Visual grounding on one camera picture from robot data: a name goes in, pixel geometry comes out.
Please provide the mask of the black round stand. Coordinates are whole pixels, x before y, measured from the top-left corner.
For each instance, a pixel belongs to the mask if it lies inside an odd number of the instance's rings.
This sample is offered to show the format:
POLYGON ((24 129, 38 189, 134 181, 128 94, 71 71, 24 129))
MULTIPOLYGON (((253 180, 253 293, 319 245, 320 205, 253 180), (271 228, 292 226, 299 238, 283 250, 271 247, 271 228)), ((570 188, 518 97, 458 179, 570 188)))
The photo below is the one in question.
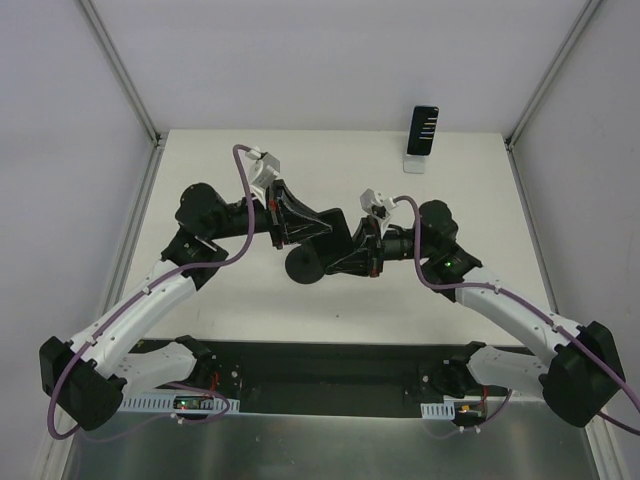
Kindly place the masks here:
POLYGON ((325 276, 323 265, 310 244, 299 245, 287 254, 285 271, 291 280, 301 285, 317 283, 325 276))

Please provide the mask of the white phone stand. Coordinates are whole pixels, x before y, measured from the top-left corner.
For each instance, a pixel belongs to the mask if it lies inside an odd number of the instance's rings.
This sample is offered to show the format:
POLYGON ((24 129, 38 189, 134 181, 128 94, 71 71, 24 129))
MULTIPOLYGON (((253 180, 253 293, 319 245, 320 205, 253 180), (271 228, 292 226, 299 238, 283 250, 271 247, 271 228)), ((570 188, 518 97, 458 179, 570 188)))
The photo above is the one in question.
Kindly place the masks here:
POLYGON ((424 174, 426 169, 426 159, 424 155, 405 154, 403 157, 403 172, 407 174, 424 174))

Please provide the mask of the blue edged black phone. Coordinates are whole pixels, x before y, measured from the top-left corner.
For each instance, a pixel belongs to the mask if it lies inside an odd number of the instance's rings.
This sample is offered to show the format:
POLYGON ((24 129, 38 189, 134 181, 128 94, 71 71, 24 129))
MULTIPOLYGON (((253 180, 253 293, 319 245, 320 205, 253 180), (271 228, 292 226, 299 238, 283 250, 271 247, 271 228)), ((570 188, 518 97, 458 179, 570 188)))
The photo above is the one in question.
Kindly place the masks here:
POLYGON ((433 147, 439 108, 415 106, 412 112, 406 154, 429 156, 433 147))

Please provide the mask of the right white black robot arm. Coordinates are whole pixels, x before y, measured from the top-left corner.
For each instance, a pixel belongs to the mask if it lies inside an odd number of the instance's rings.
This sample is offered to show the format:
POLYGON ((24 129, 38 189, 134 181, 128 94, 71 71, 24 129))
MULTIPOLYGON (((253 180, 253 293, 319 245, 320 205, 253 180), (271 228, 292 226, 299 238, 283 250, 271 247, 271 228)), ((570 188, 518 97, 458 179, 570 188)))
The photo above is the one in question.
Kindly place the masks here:
POLYGON ((376 277, 388 261, 412 260, 428 289, 490 320, 517 339, 527 353, 471 343, 461 359, 439 371, 438 388, 460 398, 483 385, 542 399, 566 423, 586 426, 618 393, 638 400, 626 382, 615 340, 597 321, 582 325, 545 311, 506 286, 457 242, 458 225, 440 200, 417 205, 410 197, 361 197, 366 215, 355 234, 341 229, 342 246, 320 256, 324 274, 376 277), (411 205, 414 224, 390 221, 400 202, 411 205))

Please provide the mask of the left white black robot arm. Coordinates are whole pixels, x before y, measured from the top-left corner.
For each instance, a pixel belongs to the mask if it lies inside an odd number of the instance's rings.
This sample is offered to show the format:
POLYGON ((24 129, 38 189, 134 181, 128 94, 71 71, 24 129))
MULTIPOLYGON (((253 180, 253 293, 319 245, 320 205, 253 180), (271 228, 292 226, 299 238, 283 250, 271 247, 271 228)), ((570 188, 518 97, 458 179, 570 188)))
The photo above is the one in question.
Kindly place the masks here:
POLYGON ((44 342, 39 365, 52 437, 63 436, 55 427, 58 409, 78 428, 91 431, 140 393, 172 382, 191 389, 212 385, 213 355, 189 335, 150 353, 131 350, 221 268, 239 261, 255 235, 268 234, 280 249, 337 232, 329 212, 304 205, 284 181, 271 181, 264 192, 264 200, 248 192, 229 203, 206 183, 187 187, 175 215, 177 233, 137 287, 71 339, 51 337, 44 342))

